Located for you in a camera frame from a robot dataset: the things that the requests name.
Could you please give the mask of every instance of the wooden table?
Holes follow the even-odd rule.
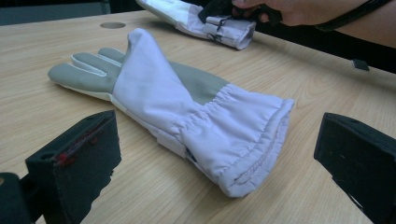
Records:
[[[126,26],[100,26],[110,21]],[[370,223],[313,153],[324,112],[396,137],[394,74],[363,72],[350,61],[259,33],[238,51],[184,35],[146,11],[0,27],[0,172],[26,175],[31,154],[79,120],[116,109],[55,85],[47,73],[72,53],[126,50],[126,36],[137,27],[151,32],[171,61],[294,99],[289,135],[262,186],[231,199],[116,110],[122,162],[84,223]]]

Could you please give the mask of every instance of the white glove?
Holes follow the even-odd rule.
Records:
[[[198,18],[198,13],[203,8],[180,0],[136,0],[136,2],[185,34],[212,39],[237,49],[248,46],[256,26],[255,21],[233,20],[230,16],[208,17],[203,24]]]
[[[54,66],[49,78],[110,100],[161,145],[192,161],[228,196],[255,190],[276,163],[293,101],[171,65],[145,30],[136,29],[128,38],[125,58],[112,49],[101,49],[99,56],[75,54],[74,65]]]

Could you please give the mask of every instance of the hand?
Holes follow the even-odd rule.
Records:
[[[258,8],[265,4],[270,8],[279,10],[282,14],[283,23],[289,26],[316,25],[330,21],[349,10],[358,7],[364,0],[351,1],[318,1],[318,0],[233,0],[233,4],[239,8],[246,8],[243,16],[248,17]],[[268,21],[268,15],[259,15],[262,22]]]

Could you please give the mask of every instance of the black object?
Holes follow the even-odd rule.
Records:
[[[202,9],[198,13],[198,18],[201,20],[202,23],[206,23],[207,17],[221,15],[221,13],[224,13],[225,11],[227,11],[227,9],[230,9],[232,7],[233,4],[231,0],[212,0],[204,7],[204,9]],[[243,13],[243,9],[239,8],[238,10],[241,14]],[[267,5],[261,5],[260,11],[268,15],[271,25],[277,25],[282,21],[282,14],[280,14],[280,11],[274,10]]]
[[[21,181],[0,174],[0,223],[79,223],[120,163],[114,111],[89,116],[26,160]]]
[[[357,8],[354,8],[348,11],[346,14],[343,14],[331,21],[324,22],[322,24],[316,25],[320,31],[329,32],[333,31],[337,28],[340,28],[348,23],[351,23],[360,17],[369,14],[370,12],[378,9],[379,7],[384,6],[386,3],[391,0],[369,0]]]
[[[314,158],[374,223],[396,223],[396,140],[358,120],[325,113]]]

